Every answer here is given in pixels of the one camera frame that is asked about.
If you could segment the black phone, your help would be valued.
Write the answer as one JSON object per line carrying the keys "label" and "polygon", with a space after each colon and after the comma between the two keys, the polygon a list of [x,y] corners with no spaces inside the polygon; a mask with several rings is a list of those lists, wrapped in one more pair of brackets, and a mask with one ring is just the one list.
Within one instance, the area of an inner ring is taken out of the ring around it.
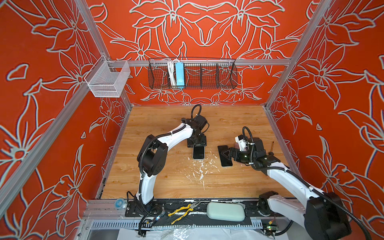
{"label": "black phone", "polygon": [[193,147],[193,159],[203,160],[205,158],[205,146],[194,146]]}
{"label": "black phone", "polygon": [[233,162],[229,156],[230,150],[229,150],[228,146],[226,146],[226,145],[218,146],[218,151],[219,151],[221,166],[223,168],[232,167]]}

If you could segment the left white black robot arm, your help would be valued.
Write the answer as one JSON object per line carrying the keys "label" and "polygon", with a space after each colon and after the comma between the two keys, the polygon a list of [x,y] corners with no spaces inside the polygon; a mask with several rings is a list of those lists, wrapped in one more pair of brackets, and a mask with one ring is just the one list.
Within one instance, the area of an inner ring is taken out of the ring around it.
{"label": "left white black robot arm", "polygon": [[156,178],[165,167],[169,150],[181,142],[187,141],[187,147],[193,149],[194,160],[205,158],[207,146],[205,132],[209,129],[210,124],[201,115],[201,111],[202,105],[197,104],[191,111],[191,117],[182,118],[180,125],[175,129],[157,136],[149,135],[145,139],[137,157],[140,182],[135,195],[137,204],[145,213],[150,212]]}

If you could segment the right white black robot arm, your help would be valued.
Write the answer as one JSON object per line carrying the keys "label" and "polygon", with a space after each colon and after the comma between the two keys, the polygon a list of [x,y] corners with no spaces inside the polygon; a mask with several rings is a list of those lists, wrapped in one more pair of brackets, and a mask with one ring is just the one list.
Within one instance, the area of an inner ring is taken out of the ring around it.
{"label": "right white black robot arm", "polygon": [[273,152],[267,152],[263,141],[253,137],[248,127],[235,138],[235,147],[219,146],[220,157],[252,167],[255,171],[277,181],[297,201],[294,202],[269,191],[259,196],[258,212],[262,216],[278,213],[291,223],[302,226],[313,240],[339,240],[352,233],[350,220],[362,230],[365,238],[372,237],[363,223],[344,207],[341,198],[314,187],[283,164]]}

